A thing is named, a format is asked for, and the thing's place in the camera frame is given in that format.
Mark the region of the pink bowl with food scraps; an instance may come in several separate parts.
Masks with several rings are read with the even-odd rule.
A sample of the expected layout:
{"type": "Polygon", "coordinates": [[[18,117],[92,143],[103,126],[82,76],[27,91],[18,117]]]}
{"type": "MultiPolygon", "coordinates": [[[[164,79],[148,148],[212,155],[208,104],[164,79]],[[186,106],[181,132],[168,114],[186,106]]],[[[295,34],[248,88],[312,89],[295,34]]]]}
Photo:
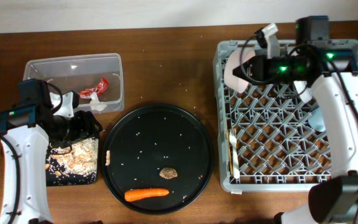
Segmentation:
{"type": "Polygon", "coordinates": [[[246,48],[241,55],[241,49],[233,51],[226,61],[224,69],[224,84],[238,93],[243,93],[249,82],[241,78],[244,73],[240,67],[244,63],[255,56],[255,51],[246,48]]]}

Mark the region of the white tissue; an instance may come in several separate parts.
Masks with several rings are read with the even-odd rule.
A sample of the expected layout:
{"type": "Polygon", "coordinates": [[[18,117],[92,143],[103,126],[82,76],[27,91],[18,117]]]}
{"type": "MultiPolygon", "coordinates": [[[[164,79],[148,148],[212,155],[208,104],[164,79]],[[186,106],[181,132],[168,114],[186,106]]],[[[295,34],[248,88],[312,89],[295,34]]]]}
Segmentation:
{"type": "Polygon", "coordinates": [[[98,94],[96,92],[93,92],[90,95],[90,98],[91,101],[89,103],[89,106],[91,107],[92,110],[103,111],[107,107],[103,102],[99,101],[98,94]]]}

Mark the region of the red snack wrapper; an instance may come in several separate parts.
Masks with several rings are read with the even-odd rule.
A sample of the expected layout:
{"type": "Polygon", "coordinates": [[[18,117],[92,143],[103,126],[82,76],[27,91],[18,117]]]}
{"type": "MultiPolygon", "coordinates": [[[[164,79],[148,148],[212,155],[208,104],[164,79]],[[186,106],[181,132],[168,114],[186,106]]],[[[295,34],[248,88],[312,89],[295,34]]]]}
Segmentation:
{"type": "Polygon", "coordinates": [[[109,85],[110,82],[102,77],[96,86],[80,91],[79,96],[81,99],[90,99],[93,93],[96,93],[97,96],[101,96],[109,88],[109,85]]]}

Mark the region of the wooden chopstick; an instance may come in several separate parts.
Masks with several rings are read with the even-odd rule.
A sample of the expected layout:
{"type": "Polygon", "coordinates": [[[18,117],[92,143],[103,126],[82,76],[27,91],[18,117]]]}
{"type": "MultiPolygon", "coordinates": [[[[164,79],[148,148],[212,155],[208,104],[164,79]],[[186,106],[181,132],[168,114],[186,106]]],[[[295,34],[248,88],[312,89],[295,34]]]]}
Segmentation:
{"type": "Polygon", "coordinates": [[[233,170],[232,170],[232,157],[231,157],[231,144],[229,142],[229,131],[230,131],[230,128],[228,126],[228,124],[226,124],[226,141],[227,141],[227,150],[228,150],[228,166],[229,166],[229,173],[230,175],[232,176],[233,175],[233,170]]]}

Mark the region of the blue cup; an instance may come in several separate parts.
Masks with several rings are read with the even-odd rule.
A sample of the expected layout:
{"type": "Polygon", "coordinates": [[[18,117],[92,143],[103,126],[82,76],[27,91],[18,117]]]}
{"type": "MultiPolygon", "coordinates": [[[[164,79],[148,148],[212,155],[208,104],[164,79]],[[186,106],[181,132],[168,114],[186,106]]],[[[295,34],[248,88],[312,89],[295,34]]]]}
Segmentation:
{"type": "Polygon", "coordinates": [[[309,125],[317,132],[325,132],[326,127],[324,124],[323,113],[321,108],[316,108],[311,112],[311,116],[308,119],[309,125]]]}

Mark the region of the orange carrot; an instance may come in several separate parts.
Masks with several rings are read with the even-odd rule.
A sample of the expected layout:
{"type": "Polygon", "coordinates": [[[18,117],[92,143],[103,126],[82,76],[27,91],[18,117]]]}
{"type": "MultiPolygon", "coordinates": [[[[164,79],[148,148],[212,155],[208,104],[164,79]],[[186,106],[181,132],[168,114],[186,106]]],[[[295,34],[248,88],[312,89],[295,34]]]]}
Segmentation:
{"type": "Polygon", "coordinates": [[[135,202],[150,197],[164,197],[170,192],[167,189],[151,188],[151,189],[132,189],[124,194],[127,202],[135,202]]]}

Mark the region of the brown food lump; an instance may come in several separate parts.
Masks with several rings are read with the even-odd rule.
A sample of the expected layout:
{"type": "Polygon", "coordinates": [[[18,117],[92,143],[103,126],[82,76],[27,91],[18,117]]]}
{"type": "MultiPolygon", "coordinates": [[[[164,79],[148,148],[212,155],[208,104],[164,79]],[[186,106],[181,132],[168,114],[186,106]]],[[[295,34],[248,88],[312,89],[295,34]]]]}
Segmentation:
{"type": "Polygon", "coordinates": [[[178,173],[174,168],[164,167],[160,171],[159,176],[161,176],[164,179],[170,180],[170,179],[178,177],[178,173]]]}

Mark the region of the grey plate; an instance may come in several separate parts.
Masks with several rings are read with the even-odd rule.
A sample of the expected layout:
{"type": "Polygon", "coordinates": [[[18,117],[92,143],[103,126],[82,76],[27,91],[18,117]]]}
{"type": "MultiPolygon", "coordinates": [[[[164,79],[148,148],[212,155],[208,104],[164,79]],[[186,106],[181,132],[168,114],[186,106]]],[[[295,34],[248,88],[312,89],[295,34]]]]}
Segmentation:
{"type": "Polygon", "coordinates": [[[313,99],[312,90],[306,81],[294,81],[293,84],[302,102],[308,103],[313,99]]]}

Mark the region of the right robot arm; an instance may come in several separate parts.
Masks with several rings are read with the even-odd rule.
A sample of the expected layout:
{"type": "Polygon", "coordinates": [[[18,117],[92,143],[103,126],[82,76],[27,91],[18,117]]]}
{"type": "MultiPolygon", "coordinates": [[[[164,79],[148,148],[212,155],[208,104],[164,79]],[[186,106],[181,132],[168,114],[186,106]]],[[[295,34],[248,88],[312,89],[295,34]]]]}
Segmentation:
{"type": "Polygon", "coordinates": [[[266,54],[239,56],[231,73],[252,85],[306,82],[317,101],[329,140],[331,178],[312,187],[308,203],[275,215],[275,223],[358,223],[358,64],[351,49],[338,49],[327,16],[296,22],[296,45],[281,53],[275,24],[253,37],[266,54]]]}

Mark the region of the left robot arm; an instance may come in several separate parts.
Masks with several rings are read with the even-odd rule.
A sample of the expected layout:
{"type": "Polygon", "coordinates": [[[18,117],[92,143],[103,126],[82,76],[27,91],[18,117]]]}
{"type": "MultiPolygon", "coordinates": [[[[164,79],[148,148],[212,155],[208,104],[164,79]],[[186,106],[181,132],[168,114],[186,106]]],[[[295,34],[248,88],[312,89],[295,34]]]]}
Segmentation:
{"type": "Polygon", "coordinates": [[[4,193],[0,223],[52,223],[48,186],[92,184],[103,127],[79,96],[46,81],[18,84],[20,101],[0,113],[4,193]]]}

